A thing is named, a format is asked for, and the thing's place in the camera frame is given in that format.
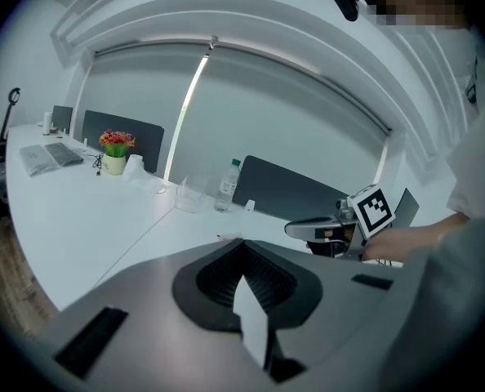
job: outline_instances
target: flower pot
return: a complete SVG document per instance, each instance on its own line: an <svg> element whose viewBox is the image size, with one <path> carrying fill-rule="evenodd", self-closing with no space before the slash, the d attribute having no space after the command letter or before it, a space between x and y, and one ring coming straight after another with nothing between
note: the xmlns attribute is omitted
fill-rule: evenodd
<svg viewBox="0 0 485 392"><path fill-rule="evenodd" d="M126 157L110 157L105 154L103 157L103 171L112 176L119 176L125 171L125 166L127 165Z"/></svg>

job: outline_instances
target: plastic bottle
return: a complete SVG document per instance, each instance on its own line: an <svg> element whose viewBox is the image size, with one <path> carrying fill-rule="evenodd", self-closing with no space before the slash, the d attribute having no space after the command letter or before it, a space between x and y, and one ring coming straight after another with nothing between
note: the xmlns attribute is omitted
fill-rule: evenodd
<svg viewBox="0 0 485 392"><path fill-rule="evenodd" d="M228 173L226 173L225 178L220 183L219 191L217 192L216 202L213 207L218 212L227 212L229 206L232 203L232 197L235 193L235 188L237 187L237 182L239 180L239 166L241 162L237 159L232 160L232 165L230 166Z"/></svg>

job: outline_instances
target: curved desk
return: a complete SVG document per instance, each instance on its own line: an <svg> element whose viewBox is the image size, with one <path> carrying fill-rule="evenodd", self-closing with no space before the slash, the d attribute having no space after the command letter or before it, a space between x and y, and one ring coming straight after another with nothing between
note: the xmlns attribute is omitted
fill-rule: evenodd
<svg viewBox="0 0 485 392"><path fill-rule="evenodd" d="M284 233L285 220L236 205L219 213L208 197L202 212L183 212L174 206L176 185L154 194L123 184L121 176L96 176L92 157L30 178L19 149L53 142L96 153L68 136L43 136L36 125L13 127L7 142L7 189L24 255L59 310L131 265L214 243L217 235L240 233L310 253L304 242Z"/></svg>

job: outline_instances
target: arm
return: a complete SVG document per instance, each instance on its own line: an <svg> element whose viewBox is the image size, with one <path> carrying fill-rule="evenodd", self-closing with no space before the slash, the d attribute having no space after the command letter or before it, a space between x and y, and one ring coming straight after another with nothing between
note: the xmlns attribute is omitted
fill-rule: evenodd
<svg viewBox="0 0 485 392"><path fill-rule="evenodd" d="M456 213L436 224L404 229L387 229L374 236L366 245L366 260L406 261L417 248L432 247L455 229L469 221Z"/></svg>

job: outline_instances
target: water bottle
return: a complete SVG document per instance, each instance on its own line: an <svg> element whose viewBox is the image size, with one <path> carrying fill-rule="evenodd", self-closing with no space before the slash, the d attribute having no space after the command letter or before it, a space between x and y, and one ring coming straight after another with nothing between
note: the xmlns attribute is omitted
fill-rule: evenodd
<svg viewBox="0 0 485 392"><path fill-rule="evenodd" d="M229 205L232 203L232 197L234 196L235 188L237 187L237 182L239 180L240 165L241 162L234 158L228 173L220 183L220 188L216 196L216 202L213 204L213 207L218 212L226 212L229 210Z"/></svg>

